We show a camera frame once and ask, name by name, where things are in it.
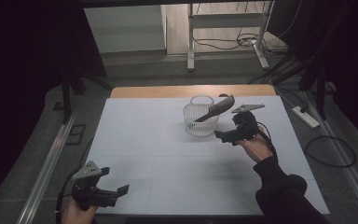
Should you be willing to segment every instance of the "wall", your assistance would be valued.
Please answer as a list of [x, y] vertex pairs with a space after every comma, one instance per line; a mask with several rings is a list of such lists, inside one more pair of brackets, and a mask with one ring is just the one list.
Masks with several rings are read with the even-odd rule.
[[86, 8], [100, 53], [166, 49], [165, 6]]

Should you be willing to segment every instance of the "white table surface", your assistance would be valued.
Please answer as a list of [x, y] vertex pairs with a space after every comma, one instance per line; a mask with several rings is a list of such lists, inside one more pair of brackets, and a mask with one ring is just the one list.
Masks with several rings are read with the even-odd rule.
[[[264, 123], [287, 174], [308, 183], [307, 199], [323, 214], [328, 209], [298, 143], [279, 96], [236, 97]], [[121, 215], [261, 215], [255, 192], [261, 180], [252, 161], [239, 147], [223, 144], [214, 134], [195, 137], [185, 130], [183, 108], [190, 98], [107, 99], [88, 161], [110, 174], [100, 189], [130, 184], [129, 193], [115, 207], [100, 214]], [[230, 110], [220, 115], [216, 130], [235, 128]]]

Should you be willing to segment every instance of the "black jacket sleeve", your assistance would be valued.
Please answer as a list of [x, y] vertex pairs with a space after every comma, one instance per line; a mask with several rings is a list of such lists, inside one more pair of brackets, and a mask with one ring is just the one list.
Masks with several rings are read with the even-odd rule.
[[304, 178], [285, 174], [274, 157], [264, 159], [254, 169], [262, 182], [255, 197], [270, 223], [329, 223], [304, 197]]

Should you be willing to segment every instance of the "black curtain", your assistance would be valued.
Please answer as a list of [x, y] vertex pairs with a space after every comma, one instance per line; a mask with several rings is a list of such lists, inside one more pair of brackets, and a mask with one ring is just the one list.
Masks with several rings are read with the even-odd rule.
[[106, 76], [83, 8], [0, 1], [0, 184], [62, 71]]
[[328, 78], [337, 87], [334, 99], [358, 129], [358, 1], [340, 24], [325, 61]]
[[316, 50], [340, 1], [275, 1], [267, 31], [284, 41], [304, 62]]

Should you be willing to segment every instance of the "cable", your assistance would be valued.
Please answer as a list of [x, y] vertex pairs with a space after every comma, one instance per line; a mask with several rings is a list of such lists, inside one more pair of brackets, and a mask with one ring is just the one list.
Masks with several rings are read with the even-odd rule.
[[239, 32], [239, 33], [237, 32], [237, 28], [235, 28], [235, 33], [237, 33], [238, 36], [240, 36], [241, 32], [242, 32], [242, 27], [240, 28], [240, 32]]
[[257, 124], [261, 124], [261, 126], [263, 126], [264, 129], [266, 129], [267, 134], [268, 134], [268, 138], [271, 139], [271, 135], [269, 134], [269, 129], [267, 128], [267, 126], [262, 122], [257, 122]]
[[267, 43], [269, 43], [269, 42], [271, 42], [271, 41], [273, 41], [273, 40], [276, 40], [276, 39], [281, 38], [283, 35], [285, 35], [285, 34], [286, 34], [289, 30], [290, 30], [290, 28], [292, 28], [292, 26], [293, 26], [293, 24], [295, 23], [295, 20], [296, 20], [296, 18], [297, 18], [298, 12], [299, 12], [299, 11], [300, 11], [300, 9], [301, 9], [301, 4], [302, 4], [302, 1], [303, 1], [303, 0], [300, 0], [300, 4], [298, 5], [296, 15], [295, 15], [295, 17], [293, 18], [292, 23], [290, 24], [290, 26], [286, 29], [286, 31], [285, 31], [285, 32], [283, 32], [283, 34], [281, 34], [281, 35], [277, 36], [276, 38], [271, 39], [271, 40], [270, 40], [270, 41], [268, 41]]
[[[348, 149], [350, 150], [350, 152], [352, 153], [353, 155], [353, 160], [350, 164], [346, 164], [346, 165], [335, 165], [333, 163], [329, 163], [329, 162], [326, 162], [326, 161], [322, 161], [322, 160], [319, 160], [317, 159], [316, 157], [312, 156], [309, 154], [308, 150], [309, 150], [309, 147], [310, 147], [310, 144], [316, 140], [319, 140], [319, 139], [322, 139], [322, 138], [330, 138], [330, 139], [334, 139], [334, 140], [338, 140], [339, 142], [343, 143], [345, 146], [348, 147]], [[312, 159], [316, 160], [317, 162], [323, 164], [323, 165], [326, 165], [326, 166], [331, 166], [331, 167], [337, 167], [337, 168], [348, 168], [348, 167], [351, 167], [353, 166], [356, 161], [357, 161], [357, 156], [356, 156], [356, 152], [354, 151], [354, 149], [347, 143], [345, 142], [344, 140], [340, 139], [340, 138], [337, 138], [337, 137], [334, 137], [334, 136], [327, 136], [327, 135], [322, 135], [322, 136], [319, 136], [319, 137], [315, 137], [313, 139], [311, 139], [307, 145], [304, 147], [304, 154], [306, 154], [307, 156], [311, 157]]]
[[199, 7], [197, 7], [197, 12], [196, 12], [196, 14], [199, 14], [200, 6], [201, 6], [201, 3], [199, 3]]
[[[295, 107], [296, 107], [295, 105], [293, 105], [292, 103], [290, 103], [290, 101], [287, 100], [287, 99], [284, 97], [284, 95], [277, 89], [278, 86], [274, 86], [274, 85], [272, 84], [271, 79], [269, 80], [269, 83], [270, 83], [270, 85], [275, 89], [275, 91], [277, 91], [277, 92], [279, 93], [279, 95], [283, 98], [283, 100], [284, 100], [286, 103], [288, 103], [292, 108], [295, 108]], [[294, 92], [289, 91], [289, 90], [287, 90], [287, 89], [284, 89], [284, 88], [282, 88], [282, 87], [279, 87], [279, 88], [282, 89], [282, 90], [284, 90], [284, 91], [287, 91], [287, 92], [289, 92], [289, 93], [292, 93], [295, 97], [297, 97], [297, 99], [299, 99], [301, 102], [304, 103], [305, 106], [301, 106], [301, 109], [300, 109], [300, 112], [301, 112], [301, 113], [304, 113], [305, 111], [307, 111], [307, 109], [308, 109], [308, 107], [309, 107], [309, 105], [307, 104], [307, 102], [305, 102], [303, 99], [301, 99], [301, 98], [300, 98], [297, 94], [295, 94]]]
[[[263, 125], [263, 127], [267, 130], [267, 133], [269, 135], [269, 129], [266, 127], [266, 125], [264, 125], [263, 123], [261, 122], [257, 122], [257, 124], [261, 124]], [[264, 138], [264, 140], [266, 140], [267, 144], [268, 144], [268, 147], [269, 149], [271, 150], [272, 152], [272, 155], [275, 157], [276, 160], [278, 160], [278, 154], [277, 154], [277, 150], [275, 149], [275, 146], [272, 144], [272, 141], [271, 141], [271, 138], [268, 137], [265, 133], [263, 133], [261, 130], [259, 130], [258, 128], [254, 128], [252, 125], [251, 125], [252, 129], [254, 129], [254, 131], [256, 131], [258, 134], [260, 134], [260, 136], [262, 136]]]
[[263, 38], [261, 44], [263, 45], [263, 50], [264, 50], [268, 55], [274, 56], [274, 55], [285, 55], [285, 54], [287, 54], [287, 51], [271, 50], [271, 49], [269, 48], [269, 46], [267, 45], [267, 42], [266, 42], [266, 40], [265, 40], [264, 38]]
[[255, 4], [255, 11], [258, 12], [257, 5]]
[[234, 13], [235, 11], [238, 11], [238, 7], [240, 6], [240, 2], [237, 3], [237, 7], [232, 11], [231, 13]]
[[269, 83], [270, 83], [271, 86], [275, 89], [275, 91], [277, 91], [277, 92], [279, 93], [279, 95], [283, 98], [283, 100], [284, 100], [287, 104], [289, 104], [292, 108], [296, 107], [295, 105], [293, 105], [292, 103], [290, 103], [290, 101], [288, 101], [288, 100], [286, 99], [286, 97], [284, 97], [284, 96], [281, 94], [281, 92], [272, 84], [271, 80], [269, 80]]
[[[240, 38], [240, 36], [242, 35], [252, 35], [252, 37], [245, 37], [245, 38]], [[239, 47], [251, 47], [253, 44], [249, 44], [249, 45], [244, 45], [243, 42], [244, 41], [249, 41], [249, 40], [253, 40], [253, 39], [256, 39], [257, 38], [257, 35], [255, 34], [241, 34], [241, 30], [240, 30], [240, 33], [238, 34], [237, 36], [237, 39], [236, 40], [227, 40], [227, 39], [196, 39], [193, 37], [194, 41], [199, 44], [199, 45], [204, 45], [204, 46], [209, 46], [209, 47], [212, 47], [212, 48], [215, 48], [215, 49], [222, 49], [222, 50], [230, 50], [230, 49], [237, 49]], [[220, 48], [220, 47], [217, 47], [215, 45], [211, 45], [211, 44], [205, 44], [205, 43], [200, 43], [199, 41], [202, 41], [202, 40], [214, 40], [214, 41], [226, 41], [226, 42], [234, 42], [236, 41], [238, 43], [238, 46], [236, 47], [233, 47], [233, 48], [228, 48], [228, 49], [224, 49], [224, 48]]]
[[77, 173], [77, 171], [79, 171], [79, 169], [75, 169], [74, 171], [71, 172], [71, 174], [69, 174], [66, 179], [65, 182], [62, 186], [62, 189], [60, 191], [60, 193], [57, 196], [57, 203], [56, 203], [56, 223], [57, 224], [61, 224], [61, 219], [62, 219], [62, 199], [66, 196], [64, 196], [63, 194], [65, 193], [65, 189], [66, 189], [66, 185], [68, 185], [69, 180], [71, 179], [71, 177]]
[[269, 74], [271, 74], [272, 72], [274, 72], [275, 70], [277, 70], [279, 67], [281, 67], [284, 63], [286, 63], [287, 61], [290, 60], [292, 56], [290, 54], [285, 55], [277, 64], [275, 64], [271, 69], [269, 69], [264, 75], [261, 75], [259, 77], [253, 77], [248, 81], [248, 85], [252, 84], [254, 81], [266, 77]]
[[209, 11], [211, 12], [211, 14], [213, 14], [213, 12], [212, 12], [212, 3], [209, 4]]
[[[296, 60], [293, 60], [291, 63], [289, 63], [287, 66], [285, 66], [283, 69], [271, 74], [271, 77], [269, 78], [269, 80], [272, 80], [277, 74], [279, 74], [280, 72], [286, 70], [287, 68], [289, 68], [290, 66], [292, 66], [294, 63], [296, 62]], [[266, 78], [264, 77], [263, 81], [261, 82], [262, 84], [266, 83]]]
[[57, 224], [61, 224], [61, 219], [62, 219], [62, 199], [70, 196], [71, 194], [64, 194], [65, 193], [65, 189], [66, 189], [66, 186], [68, 185], [68, 182], [69, 180], [71, 179], [72, 176], [74, 176], [74, 174], [76, 174], [80, 169], [81, 167], [83, 166], [83, 160], [84, 160], [84, 157], [86, 156], [86, 153], [89, 151], [89, 147], [92, 143], [92, 140], [94, 139], [94, 137], [91, 138], [91, 140], [87, 143], [87, 146], [85, 148], [85, 150], [83, 151], [83, 154], [81, 156], [81, 159], [80, 159], [80, 163], [79, 163], [79, 167], [76, 168], [75, 170], [73, 170], [71, 172], [71, 174], [69, 174], [66, 179], [65, 179], [65, 182], [63, 183], [62, 185], [62, 188], [61, 188], [61, 191], [60, 193], [58, 194], [57, 196], [57, 202], [56, 202], [56, 211], [55, 211], [55, 214], [56, 214], [56, 223]]
[[197, 41], [197, 39], [195, 39], [194, 37], [193, 37], [193, 39], [194, 39], [194, 41], [195, 41], [197, 44], [199, 44], [199, 45], [209, 46], [209, 47], [212, 47], [212, 48], [215, 48], [215, 49], [230, 50], [230, 49], [237, 49], [237, 48], [239, 48], [239, 47], [241, 46], [241, 45], [238, 45], [238, 46], [233, 47], [233, 48], [223, 49], [223, 48], [219, 48], [219, 47], [217, 47], [217, 46], [215, 46], [215, 45], [200, 43], [200, 42]]

